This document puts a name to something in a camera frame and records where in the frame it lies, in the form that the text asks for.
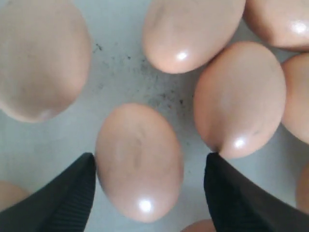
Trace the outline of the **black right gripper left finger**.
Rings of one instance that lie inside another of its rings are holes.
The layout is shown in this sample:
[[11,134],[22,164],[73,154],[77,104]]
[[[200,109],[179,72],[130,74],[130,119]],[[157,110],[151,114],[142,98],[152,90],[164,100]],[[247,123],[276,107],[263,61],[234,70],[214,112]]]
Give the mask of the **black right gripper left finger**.
[[0,213],[2,232],[83,232],[96,190],[92,153],[82,154],[46,186]]

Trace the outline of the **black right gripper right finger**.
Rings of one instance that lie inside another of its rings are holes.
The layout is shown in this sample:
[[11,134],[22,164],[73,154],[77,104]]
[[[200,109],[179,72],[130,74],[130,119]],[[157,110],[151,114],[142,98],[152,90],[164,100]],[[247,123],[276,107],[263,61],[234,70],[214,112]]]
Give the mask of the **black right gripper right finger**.
[[309,216],[272,196],[218,153],[206,158],[204,191],[218,232],[307,232]]

